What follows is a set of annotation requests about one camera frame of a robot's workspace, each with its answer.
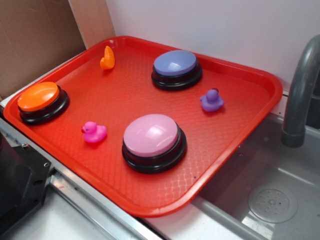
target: stainless steel sink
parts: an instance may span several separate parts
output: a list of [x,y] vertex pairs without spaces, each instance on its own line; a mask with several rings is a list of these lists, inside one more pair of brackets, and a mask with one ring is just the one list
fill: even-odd
[[206,184],[199,193],[204,200],[195,205],[206,212],[219,208],[215,215],[254,230],[259,235],[253,239],[319,239],[320,131],[307,127],[304,145],[288,148],[281,143],[282,122],[270,114]]

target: cardboard box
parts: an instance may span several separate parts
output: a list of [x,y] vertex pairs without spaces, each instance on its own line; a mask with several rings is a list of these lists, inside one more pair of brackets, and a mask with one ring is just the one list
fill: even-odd
[[85,49],[68,0],[0,1],[1,98]]

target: duck head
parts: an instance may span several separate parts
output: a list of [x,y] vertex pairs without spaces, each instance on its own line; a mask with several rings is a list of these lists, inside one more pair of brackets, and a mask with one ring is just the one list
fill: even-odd
[[81,127],[81,132],[84,134],[93,134],[97,130],[97,123],[94,121],[87,121],[84,126]]
[[210,89],[207,93],[206,93],[206,99],[209,103],[213,103],[216,100],[218,100],[219,98],[219,91],[216,88]]

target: plastic tray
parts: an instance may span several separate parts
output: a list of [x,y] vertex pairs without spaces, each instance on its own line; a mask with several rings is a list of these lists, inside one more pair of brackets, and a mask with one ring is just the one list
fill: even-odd
[[[101,70],[106,46],[115,67]],[[71,59],[35,84],[56,82],[70,97],[68,109],[51,122],[30,126],[19,117],[13,97],[5,118],[61,163],[128,213],[138,217],[169,214],[188,204],[228,157],[281,99],[279,80],[264,71],[195,54],[203,77],[195,86],[165,91],[152,84],[155,59],[175,50],[154,42],[119,36]],[[207,113],[199,98],[218,88],[225,104]],[[174,168],[158,174],[130,169],[122,156],[123,134],[136,118],[164,114],[186,134],[188,150]],[[81,126],[95,121],[108,128],[102,142],[84,141]]]

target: drain strainer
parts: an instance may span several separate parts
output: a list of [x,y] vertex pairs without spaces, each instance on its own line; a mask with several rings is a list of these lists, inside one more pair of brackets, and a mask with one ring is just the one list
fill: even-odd
[[254,215],[273,224],[291,219],[298,209],[295,195],[276,183],[255,187],[249,194],[248,204]]

